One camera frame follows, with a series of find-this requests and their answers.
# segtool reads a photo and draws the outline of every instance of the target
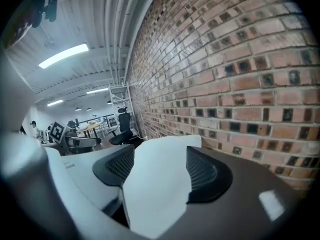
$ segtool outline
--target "fluorescent light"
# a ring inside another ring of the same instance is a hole
[[[106,91],[106,90],[109,90],[109,88],[87,91],[86,94],[94,94],[94,93],[103,92],[103,91]]]
[[[52,57],[46,59],[44,62],[41,62],[39,64],[39,67],[45,69],[52,65],[53,63],[56,63],[58,61],[61,61],[65,58],[68,58],[72,55],[83,53],[89,51],[88,46],[86,44],[81,44],[75,47],[72,47],[70,49],[64,50],[62,52],[59,52],[56,55],[53,55]]]
[[[52,105],[55,105],[55,104],[58,104],[58,103],[61,103],[61,102],[64,102],[64,101],[63,101],[62,99],[60,99],[60,100],[57,100],[57,101],[55,101],[55,102],[52,102],[52,103],[47,104],[47,106],[50,107],[50,106],[52,106]]]

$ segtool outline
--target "white sheet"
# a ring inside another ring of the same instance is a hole
[[[186,211],[191,179],[187,146],[201,147],[199,135],[168,136],[143,142],[123,185],[130,229],[158,238]]]

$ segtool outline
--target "person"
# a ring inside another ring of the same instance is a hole
[[[36,121],[32,121],[32,122],[31,122],[31,125],[32,125],[32,128],[34,128],[34,135],[32,135],[32,137],[34,137],[34,138],[36,138],[37,140],[40,141],[41,132],[40,132],[40,130],[39,130],[38,127],[37,127]]]

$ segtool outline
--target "white ceiling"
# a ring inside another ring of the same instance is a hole
[[[88,89],[121,83],[132,33],[145,1],[132,0],[121,37],[129,0],[124,0],[121,10],[119,0],[58,0],[56,21],[42,19],[39,27],[31,28],[19,43],[7,50],[12,63],[36,93],[37,103],[44,105],[57,99],[74,103]],[[53,48],[45,47],[49,40],[53,41]],[[84,43],[89,51],[46,69],[38,66],[55,54]]]

